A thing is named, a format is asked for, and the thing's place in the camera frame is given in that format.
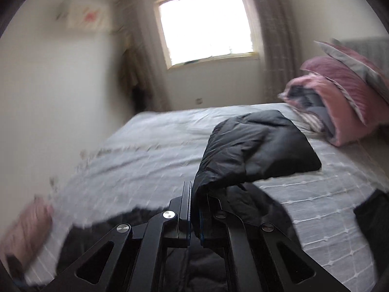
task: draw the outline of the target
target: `pink blanket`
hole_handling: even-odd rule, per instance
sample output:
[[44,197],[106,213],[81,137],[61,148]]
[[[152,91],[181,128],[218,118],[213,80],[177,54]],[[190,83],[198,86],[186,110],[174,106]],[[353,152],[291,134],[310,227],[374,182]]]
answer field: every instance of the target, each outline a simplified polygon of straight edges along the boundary
[[298,101],[288,97],[289,89],[294,85],[313,89],[321,97],[335,126],[335,136],[329,138],[331,144],[341,146],[358,140],[370,134],[377,127],[377,124],[363,125],[338,87],[323,76],[311,73],[307,76],[293,79],[287,84],[285,91],[280,94],[280,97],[286,103],[304,111],[304,108],[300,106]]

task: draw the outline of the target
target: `window frame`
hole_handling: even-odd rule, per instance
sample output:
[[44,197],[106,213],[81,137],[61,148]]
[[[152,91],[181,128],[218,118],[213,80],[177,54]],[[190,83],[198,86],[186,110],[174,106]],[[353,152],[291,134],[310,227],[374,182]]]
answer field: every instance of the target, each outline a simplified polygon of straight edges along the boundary
[[252,13],[253,11],[256,11],[256,9],[255,9],[255,6],[251,5],[250,0],[242,0],[244,8],[245,8],[246,16],[248,18],[248,24],[250,27],[250,37],[251,37],[252,49],[253,49],[252,52],[213,56],[213,57],[208,57],[208,58],[201,58],[201,59],[198,59],[195,61],[189,61],[189,62],[185,62],[185,63],[178,63],[175,65],[172,65],[172,61],[170,59],[169,49],[168,49],[168,46],[166,44],[165,34],[163,32],[161,13],[159,11],[160,5],[163,3],[166,3],[168,1],[171,1],[171,0],[157,0],[154,3],[154,14],[155,14],[156,22],[157,22],[158,35],[159,35],[159,39],[160,39],[160,42],[162,45],[162,50],[163,50],[163,54],[165,57],[167,69],[177,68],[177,67],[181,67],[181,66],[184,66],[187,64],[213,61],[213,60],[221,60],[221,59],[227,59],[227,58],[254,57],[255,59],[259,59],[259,54],[258,54],[259,43],[258,43],[258,39],[257,39],[257,34],[256,34],[257,29],[256,29],[256,25],[255,25],[256,18]]

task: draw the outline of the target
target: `white bed sheet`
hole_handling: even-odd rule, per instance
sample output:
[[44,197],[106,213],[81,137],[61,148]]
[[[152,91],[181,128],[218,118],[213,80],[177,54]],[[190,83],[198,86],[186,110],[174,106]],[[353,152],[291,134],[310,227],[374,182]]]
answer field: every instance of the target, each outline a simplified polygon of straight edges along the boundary
[[281,202],[304,250],[351,292],[370,291],[373,259],[355,222],[353,208],[389,180],[357,143],[329,145],[286,104],[236,106],[135,116],[84,162],[69,183],[52,195],[53,230],[26,274],[47,283],[72,226],[89,226],[135,207],[160,208],[193,181],[209,135],[219,122],[266,109],[281,111],[307,136],[322,161],[320,172],[258,181]]

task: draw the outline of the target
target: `gray pillow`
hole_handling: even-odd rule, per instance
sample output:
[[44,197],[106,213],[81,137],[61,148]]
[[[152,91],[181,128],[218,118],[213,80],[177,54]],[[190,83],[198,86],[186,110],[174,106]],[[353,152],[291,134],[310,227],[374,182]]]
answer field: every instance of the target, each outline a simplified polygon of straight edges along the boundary
[[316,42],[332,58],[339,60],[354,71],[363,81],[375,89],[389,104],[389,79],[380,68],[356,51],[344,46]]

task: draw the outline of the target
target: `metal screw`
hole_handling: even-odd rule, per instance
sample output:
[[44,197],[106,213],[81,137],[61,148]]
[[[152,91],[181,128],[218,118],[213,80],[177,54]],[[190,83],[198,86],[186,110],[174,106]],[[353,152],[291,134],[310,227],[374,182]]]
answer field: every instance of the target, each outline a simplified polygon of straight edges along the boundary
[[162,215],[164,218],[170,219],[170,218],[173,218],[174,216],[176,216],[176,213],[174,213],[172,210],[167,210],[167,211],[163,212]]
[[225,211],[223,211],[223,210],[219,210],[219,211],[216,212],[215,217],[223,219],[223,218],[227,217],[227,213]]
[[128,232],[129,229],[130,229],[130,226],[128,226],[127,224],[120,224],[118,227],[116,227],[116,230],[117,230],[119,233]]
[[270,223],[263,223],[262,224],[262,230],[264,232],[271,233],[274,230],[274,225]]

